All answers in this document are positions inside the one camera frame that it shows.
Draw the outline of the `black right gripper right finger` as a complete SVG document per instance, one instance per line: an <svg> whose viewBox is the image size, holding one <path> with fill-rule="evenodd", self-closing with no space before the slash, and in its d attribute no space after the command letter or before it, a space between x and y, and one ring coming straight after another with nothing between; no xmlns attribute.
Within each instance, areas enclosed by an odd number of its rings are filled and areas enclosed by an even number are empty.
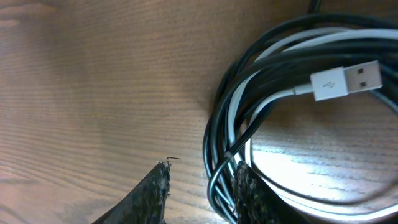
<svg viewBox="0 0 398 224"><path fill-rule="evenodd" d="M243 161L234 175L233 193L239 224L310 224Z"/></svg>

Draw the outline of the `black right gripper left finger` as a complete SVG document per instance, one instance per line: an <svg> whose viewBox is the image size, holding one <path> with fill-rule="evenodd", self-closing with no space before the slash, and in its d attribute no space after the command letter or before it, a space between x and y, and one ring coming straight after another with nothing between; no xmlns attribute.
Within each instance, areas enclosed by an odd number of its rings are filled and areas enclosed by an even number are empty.
<svg viewBox="0 0 398 224"><path fill-rule="evenodd" d="M159 161L118 204L93 224L164 224L172 159Z"/></svg>

